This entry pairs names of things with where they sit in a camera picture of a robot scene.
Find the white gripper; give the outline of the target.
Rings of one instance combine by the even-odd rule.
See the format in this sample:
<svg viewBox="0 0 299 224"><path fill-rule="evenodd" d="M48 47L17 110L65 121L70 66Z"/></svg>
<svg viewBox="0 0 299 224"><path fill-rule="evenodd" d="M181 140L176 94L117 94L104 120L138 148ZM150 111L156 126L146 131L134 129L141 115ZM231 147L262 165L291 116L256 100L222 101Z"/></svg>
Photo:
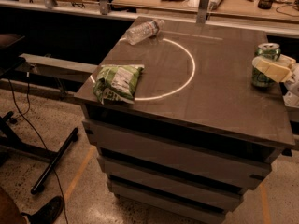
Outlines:
<svg viewBox="0 0 299 224"><path fill-rule="evenodd" d="M284 86L287 89L287 93L283 96L285 105L299 106L299 65L294 58L281 54L277 61L271 61L257 56L252 60L252 65L275 82L285 82Z"/></svg>

